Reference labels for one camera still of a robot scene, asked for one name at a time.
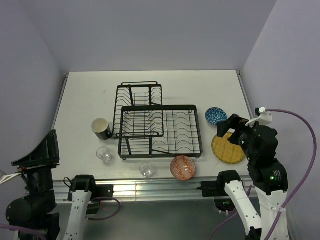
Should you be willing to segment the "yellow woven round plate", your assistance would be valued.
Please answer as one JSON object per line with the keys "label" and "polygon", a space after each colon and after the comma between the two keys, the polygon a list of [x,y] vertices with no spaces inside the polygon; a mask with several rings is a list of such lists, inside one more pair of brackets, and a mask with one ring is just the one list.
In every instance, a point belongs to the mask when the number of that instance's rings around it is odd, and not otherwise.
{"label": "yellow woven round plate", "polygon": [[217,135],[212,139],[211,148],[214,155],[223,163],[235,165],[245,159],[245,154],[239,145],[231,144],[229,137],[232,132],[227,132],[223,137]]}

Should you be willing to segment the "blue patterned bowl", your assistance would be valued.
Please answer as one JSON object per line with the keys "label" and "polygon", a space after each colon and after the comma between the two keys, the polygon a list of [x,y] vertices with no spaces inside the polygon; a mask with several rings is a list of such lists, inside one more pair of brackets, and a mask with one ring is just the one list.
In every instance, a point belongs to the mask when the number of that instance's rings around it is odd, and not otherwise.
{"label": "blue patterned bowl", "polygon": [[210,125],[216,127],[217,123],[226,121],[228,116],[221,108],[211,107],[205,112],[205,119]]}

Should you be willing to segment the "orange patterned bowl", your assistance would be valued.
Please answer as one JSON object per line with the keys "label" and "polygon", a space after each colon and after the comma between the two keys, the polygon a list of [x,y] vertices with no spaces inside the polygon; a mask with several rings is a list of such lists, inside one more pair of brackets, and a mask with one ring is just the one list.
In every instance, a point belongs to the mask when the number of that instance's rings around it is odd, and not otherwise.
{"label": "orange patterned bowl", "polygon": [[187,181],[195,175],[196,165],[190,157],[180,155],[171,161],[170,172],[174,178]]}

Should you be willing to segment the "black mug white inside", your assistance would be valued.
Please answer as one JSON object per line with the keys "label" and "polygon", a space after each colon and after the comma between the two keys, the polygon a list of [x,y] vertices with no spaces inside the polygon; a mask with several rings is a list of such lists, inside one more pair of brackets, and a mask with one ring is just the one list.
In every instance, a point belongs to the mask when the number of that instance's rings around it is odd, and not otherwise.
{"label": "black mug white inside", "polygon": [[113,138],[109,122],[104,118],[97,118],[91,124],[91,130],[100,140]]}

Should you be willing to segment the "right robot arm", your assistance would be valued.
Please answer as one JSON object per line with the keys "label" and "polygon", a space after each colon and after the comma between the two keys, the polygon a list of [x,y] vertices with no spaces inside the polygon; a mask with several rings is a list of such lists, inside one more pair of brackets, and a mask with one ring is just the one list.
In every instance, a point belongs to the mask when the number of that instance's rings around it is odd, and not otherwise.
{"label": "right robot arm", "polygon": [[232,129],[228,141],[240,146],[248,160],[248,173],[258,196],[260,213],[253,207],[236,170],[218,174],[216,189],[232,200],[245,228],[247,240],[289,239],[287,213],[283,203],[288,194],[288,174],[276,158],[277,131],[233,114],[217,123],[222,138]]}

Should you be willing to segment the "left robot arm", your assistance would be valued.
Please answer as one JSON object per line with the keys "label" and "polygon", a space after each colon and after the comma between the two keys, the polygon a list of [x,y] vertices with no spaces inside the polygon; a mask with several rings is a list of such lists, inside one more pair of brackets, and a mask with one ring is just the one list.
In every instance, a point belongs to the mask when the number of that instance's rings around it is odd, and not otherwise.
{"label": "left robot arm", "polygon": [[[52,170],[60,164],[58,136],[52,129],[28,155],[13,161],[17,175],[26,184],[28,195],[14,200],[6,209],[9,227],[21,240],[56,240],[60,234]],[[71,182],[71,210],[65,240],[81,240],[87,208],[98,190],[93,175],[77,175]]]}

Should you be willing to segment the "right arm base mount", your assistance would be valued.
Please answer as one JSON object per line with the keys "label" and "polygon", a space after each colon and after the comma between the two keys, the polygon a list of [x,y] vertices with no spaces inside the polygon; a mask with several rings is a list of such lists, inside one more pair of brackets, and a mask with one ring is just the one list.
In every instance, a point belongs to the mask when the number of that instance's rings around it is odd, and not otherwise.
{"label": "right arm base mount", "polygon": [[227,196],[226,193],[220,189],[217,181],[202,181],[196,189],[201,191],[204,198]]}

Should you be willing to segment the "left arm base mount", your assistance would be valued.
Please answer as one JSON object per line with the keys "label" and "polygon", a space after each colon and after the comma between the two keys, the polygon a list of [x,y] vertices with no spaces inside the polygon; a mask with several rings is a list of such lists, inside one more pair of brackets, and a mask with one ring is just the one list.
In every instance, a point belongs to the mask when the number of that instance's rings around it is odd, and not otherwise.
{"label": "left arm base mount", "polygon": [[[112,184],[103,184],[103,185],[97,185],[94,194],[92,195],[92,198],[98,198],[98,197],[113,197],[114,193],[114,185]],[[94,202],[91,202],[88,204],[87,207],[87,215],[95,215],[98,213],[100,208],[101,200],[95,200]]]}

